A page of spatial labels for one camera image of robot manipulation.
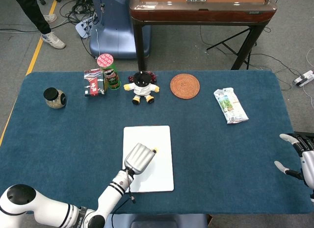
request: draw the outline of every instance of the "yellow floor line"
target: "yellow floor line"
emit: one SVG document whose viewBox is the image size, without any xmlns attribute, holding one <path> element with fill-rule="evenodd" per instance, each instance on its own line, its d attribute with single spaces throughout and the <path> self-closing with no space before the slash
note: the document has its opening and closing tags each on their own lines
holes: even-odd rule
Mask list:
<svg viewBox="0 0 314 228">
<path fill-rule="evenodd" d="M 12 114 L 12 111 L 13 111 L 13 107 L 12 107 L 12 109 L 11 109 L 9 118 L 8 118 L 8 120 L 6 121 L 6 124 L 5 124 L 4 129 L 3 129 L 3 132 L 2 132 L 2 135 L 1 135 L 1 138 L 0 138 L 0 146 L 1 146 L 1 144 L 2 144 L 2 140 L 3 140 L 3 137 L 4 137 L 4 133 L 5 133 L 6 127 L 8 126 L 8 123 L 9 123 L 9 121 L 10 121 L 11 114 Z"/>
<path fill-rule="evenodd" d="M 51 5 L 50 11 L 49 11 L 49 15 L 53 14 L 56 5 L 57 5 L 57 1 L 56 1 L 56 0 L 53 0 L 53 3 L 52 3 L 52 5 Z M 38 57 L 38 54 L 39 54 L 39 51 L 40 51 L 40 49 L 41 49 L 41 45 L 42 45 L 42 44 L 43 44 L 43 40 L 40 38 L 39 41 L 38 41 L 37 47 L 36 47 L 36 49 L 35 49 L 33 58 L 32 58 L 31 61 L 30 61 L 29 67 L 28 67 L 27 72 L 26 72 L 26 75 L 29 75 L 29 74 L 33 71 L 33 68 L 34 68 L 34 65 L 35 65 L 35 62 L 36 62 L 36 60 L 37 60 L 37 57 Z M 5 124 L 5 126 L 4 126 L 4 129 L 3 129 L 3 132 L 2 132 L 2 135 L 1 135 L 1 138 L 0 138 L 0 146 L 1 146 L 1 144 L 2 144 L 2 140 L 3 140 L 3 137 L 4 137 L 4 133 L 5 133 L 6 127 L 7 127 L 8 124 L 9 124 L 9 121 L 10 121 L 10 118 L 11 118 L 11 114 L 12 114 L 12 111 L 13 111 L 13 108 L 14 108 L 14 105 L 15 105 L 15 102 L 14 102 L 13 107 L 12 107 L 12 109 L 11 109 L 9 118 L 8 118 L 8 120 L 6 121 L 6 124 Z"/>
</svg>

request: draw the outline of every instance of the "floor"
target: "floor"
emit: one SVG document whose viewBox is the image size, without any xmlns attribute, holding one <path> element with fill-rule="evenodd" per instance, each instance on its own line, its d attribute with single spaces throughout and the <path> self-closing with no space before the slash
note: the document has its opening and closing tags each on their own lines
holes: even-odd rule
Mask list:
<svg viewBox="0 0 314 228">
<path fill-rule="evenodd" d="M 40 6 L 43 14 L 48 14 L 53 0 Z M 66 1 L 58 3 L 55 13 Z M 268 25 L 270 33 L 263 32 L 252 53 L 271 55 L 289 67 L 301 73 L 313 69 L 306 61 L 309 49 L 314 48 L 314 0 L 278 0 L 278 11 Z M 71 3 L 66 5 L 63 13 L 70 10 Z M 36 28 L 24 15 L 14 0 L 0 0 L 0 28 L 17 28 L 35 30 Z M 59 17 L 52 26 L 63 22 Z M 202 36 L 205 42 L 215 44 L 239 31 L 243 27 L 202 26 Z M 56 50 L 48 44 L 43 44 L 36 60 L 33 72 L 83 71 L 96 68 L 95 59 L 90 57 L 81 44 L 75 28 L 71 24 L 54 29 L 56 35 L 67 47 Z M 21 83 L 29 67 L 40 34 L 1 33 L 0 36 L 0 132 L 3 131 L 14 101 L 18 95 Z M 245 35 L 228 42 L 228 45 L 238 49 Z M 200 37 L 199 26 L 154 26 L 152 34 L 152 49 L 147 59 L 148 70 L 227 70 L 235 57 L 224 55 L 217 49 L 205 53 L 208 45 Z M 314 52 L 309 54 L 309 60 L 314 63 Z M 284 69 L 278 61 L 263 56 L 252 55 L 252 69 L 267 66 L 273 72 Z M 136 60 L 116 60 L 119 71 L 137 70 Z M 277 77 L 287 83 L 292 83 L 296 76 L 288 70 L 277 73 Z M 289 84 L 280 82 L 282 89 L 288 89 Z M 306 92 L 314 97 L 314 82 L 305 86 Z M 292 126 L 295 131 L 314 132 L 313 108 L 311 99 L 302 88 L 292 86 L 282 91 Z M 272 228 L 272 227 L 312 227 L 313 214 L 307 215 L 220 215 L 214 216 L 213 228 Z M 31 215 L 28 216 L 24 228 L 45 227 L 36 225 Z"/>
</svg>

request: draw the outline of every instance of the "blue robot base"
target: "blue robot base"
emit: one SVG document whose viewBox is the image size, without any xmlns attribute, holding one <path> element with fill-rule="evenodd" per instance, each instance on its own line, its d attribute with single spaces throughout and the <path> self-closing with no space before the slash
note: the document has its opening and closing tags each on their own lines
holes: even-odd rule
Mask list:
<svg viewBox="0 0 314 228">
<path fill-rule="evenodd" d="M 151 25 L 143 28 L 144 55 L 149 56 L 151 46 Z M 134 41 L 133 28 L 125 30 L 106 28 L 103 25 L 94 25 L 91 31 L 90 51 L 93 56 L 109 53 L 117 59 L 135 59 L 136 48 Z"/>
</svg>

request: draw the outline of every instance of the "metal stand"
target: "metal stand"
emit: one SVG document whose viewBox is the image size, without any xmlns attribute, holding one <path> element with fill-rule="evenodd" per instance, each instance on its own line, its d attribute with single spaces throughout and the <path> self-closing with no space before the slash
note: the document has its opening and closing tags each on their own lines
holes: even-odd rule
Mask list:
<svg viewBox="0 0 314 228">
<path fill-rule="evenodd" d="M 251 28 L 251 27 L 249 27 L 249 28 L 245 29 L 244 31 L 241 31 L 240 33 L 237 33 L 237 34 L 235 34 L 235 35 L 233 35 L 233 36 L 231 36 L 231 37 L 229 37 L 229 38 L 227 38 L 227 39 L 225 39 L 225 40 L 223 40 L 223 41 L 221 41 L 221 42 L 219 42 L 219 43 L 217 43 L 217 44 L 215 44 L 215 45 L 213 45 L 213 46 L 211 46 L 211 47 L 209 47 L 209 48 L 207 48 L 206 51 L 208 51 L 208 50 L 210 50 L 210 49 L 212 49 L 212 48 L 215 48 L 215 47 L 217 47 L 218 45 L 222 44 L 222 45 L 224 45 L 228 50 L 230 50 L 233 54 L 239 56 L 239 53 L 240 53 L 241 49 L 239 50 L 239 52 L 236 52 L 236 51 L 234 51 L 231 47 L 229 47 L 227 44 L 225 44 L 225 42 L 227 42 L 227 41 L 229 41 L 229 40 L 231 40 L 231 39 L 233 39 L 233 38 L 235 38 L 235 37 L 237 37 L 237 36 L 239 36 L 239 35 L 245 33 L 246 31 L 250 31 L 250 32 L 248 33 L 247 37 L 246 37 L 246 39 L 247 39 L 248 36 L 250 35 L 251 31 L 252 31 L 252 28 Z M 249 66 L 250 66 L 251 52 L 252 52 L 252 50 L 250 50 L 250 52 L 249 52 L 249 54 L 248 54 L 248 59 L 247 59 L 247 61 L 246 61 L 246 60 L 243 61 L 243 62 L 246 64 L 246 69 L 247 69 L 247 70 L 249 69 Z"/>
</svg>

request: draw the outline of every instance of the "wooden table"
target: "wooden table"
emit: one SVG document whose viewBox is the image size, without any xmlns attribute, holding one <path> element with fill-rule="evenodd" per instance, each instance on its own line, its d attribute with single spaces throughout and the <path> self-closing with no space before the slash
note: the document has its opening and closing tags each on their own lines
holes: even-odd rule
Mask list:
<svg viewBox="0 0 314 228">
<path fill-rule="evenodd" d="M 146 69 L 142 36 L 145 25 L 244 25 L 250 30 L 231 68 L 238 70 L 276 10 L 269 0 L 130 0 L 138 69 Z"/>
</svg>

